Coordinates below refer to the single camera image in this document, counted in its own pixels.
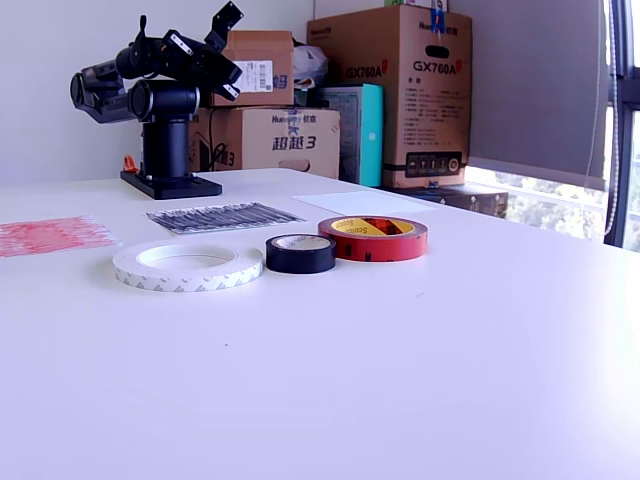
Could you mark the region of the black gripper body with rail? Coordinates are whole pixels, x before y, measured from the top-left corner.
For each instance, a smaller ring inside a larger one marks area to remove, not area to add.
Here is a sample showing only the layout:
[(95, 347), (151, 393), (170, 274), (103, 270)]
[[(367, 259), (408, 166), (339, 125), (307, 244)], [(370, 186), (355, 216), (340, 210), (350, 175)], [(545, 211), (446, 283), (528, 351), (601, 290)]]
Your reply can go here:
[(163, 37), (163, 75), (177, 81), (196, 86), (205, 93), (222, 96), (226, 100), (236, 100), (240, 90), (234, 85), (223, 85), (219, 71), (203, 71), (196, 66), (196, 52), (209, 44), (183, 37), (176, 30), (170, 30)]

